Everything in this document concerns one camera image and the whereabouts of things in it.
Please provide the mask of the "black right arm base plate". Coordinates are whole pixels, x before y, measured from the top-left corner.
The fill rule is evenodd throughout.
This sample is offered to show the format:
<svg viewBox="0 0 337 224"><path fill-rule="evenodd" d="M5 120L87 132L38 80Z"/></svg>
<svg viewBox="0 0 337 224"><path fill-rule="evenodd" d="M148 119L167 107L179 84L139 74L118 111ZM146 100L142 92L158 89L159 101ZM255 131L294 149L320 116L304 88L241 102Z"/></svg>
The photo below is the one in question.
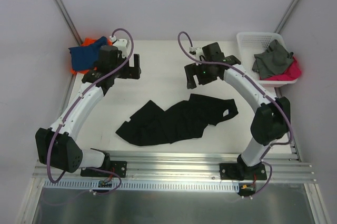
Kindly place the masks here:
<svg viewBox="0 0 337 224"><path fill-rule="evenodd" d="M237 162L220 163L219 173L222 180L267 180L265 166L262 163L252 167Z"/></svg>

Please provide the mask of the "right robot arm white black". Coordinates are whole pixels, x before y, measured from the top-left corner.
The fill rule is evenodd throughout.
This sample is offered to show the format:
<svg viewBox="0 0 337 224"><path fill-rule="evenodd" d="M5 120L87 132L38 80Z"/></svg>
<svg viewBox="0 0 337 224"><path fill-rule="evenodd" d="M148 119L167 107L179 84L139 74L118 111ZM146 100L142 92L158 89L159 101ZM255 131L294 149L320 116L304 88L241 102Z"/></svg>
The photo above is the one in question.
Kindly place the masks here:
<svg viewBox="0 0 337 224"><path fill-rule="evenodd" d="M264 156L277 140L292 131L290 124L290 102L277 98L254 80L233 55L226 57L218 43L202 48L190 46L185 54L194 61L186 65L187 87L196 88L217 79L231 85L251 106L254 117L250 126L252 139L235 163L220 165L221 177L233 180L266 180L261 172Z"/></svg>

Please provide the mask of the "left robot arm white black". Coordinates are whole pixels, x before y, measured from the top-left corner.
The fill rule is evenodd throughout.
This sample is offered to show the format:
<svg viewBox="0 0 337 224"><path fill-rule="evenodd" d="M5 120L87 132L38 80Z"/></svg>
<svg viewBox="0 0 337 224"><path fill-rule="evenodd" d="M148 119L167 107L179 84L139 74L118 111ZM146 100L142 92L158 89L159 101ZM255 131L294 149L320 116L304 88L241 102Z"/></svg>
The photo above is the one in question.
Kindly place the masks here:
<svg viewBox="0 0 337 224"><path fill-rule="evenodd" d="M35 134L40 163L65 172L91 168L99 175L109 173L111 164L107 152L81 149L78 134L93 108L119 79L139 79L140 56L133 55L134 64L123 55L121 46L103 46L99 49L94 66L82 78L80 89L57 121Z"/></svg>

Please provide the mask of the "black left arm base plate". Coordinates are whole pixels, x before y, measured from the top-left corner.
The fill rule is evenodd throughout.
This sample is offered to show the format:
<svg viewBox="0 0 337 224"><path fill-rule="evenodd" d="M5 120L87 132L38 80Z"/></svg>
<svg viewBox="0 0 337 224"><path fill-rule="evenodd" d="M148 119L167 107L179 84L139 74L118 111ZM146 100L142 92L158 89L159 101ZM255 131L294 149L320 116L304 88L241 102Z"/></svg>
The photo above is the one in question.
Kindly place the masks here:
<svg viewBox="0 0 337 224"><path fill-rule="evenodd" d="M93 169L82 169L80 172L81 177L99 177L106 178L111 174L106 173L107 171L117 174L121 178L126 177L127 171L127 161L108 161L106 166L101 166L99 168Z"/></svg>

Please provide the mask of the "black t shirt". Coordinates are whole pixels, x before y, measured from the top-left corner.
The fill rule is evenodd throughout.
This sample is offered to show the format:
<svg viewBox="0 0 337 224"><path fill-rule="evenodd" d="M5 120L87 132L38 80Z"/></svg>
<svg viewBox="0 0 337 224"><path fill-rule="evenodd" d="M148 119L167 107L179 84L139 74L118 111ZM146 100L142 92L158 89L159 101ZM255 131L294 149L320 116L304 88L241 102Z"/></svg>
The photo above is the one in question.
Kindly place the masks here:
<svg viewBox="0 0 337 224"><path fill-rule="evenodd" d="M189 100L180 101L167 110L150 100L130 121L123 122L116 134L140 147L172 144L201 138L207 126L216 126L238 113L234 99L190 94Z"/></svg>

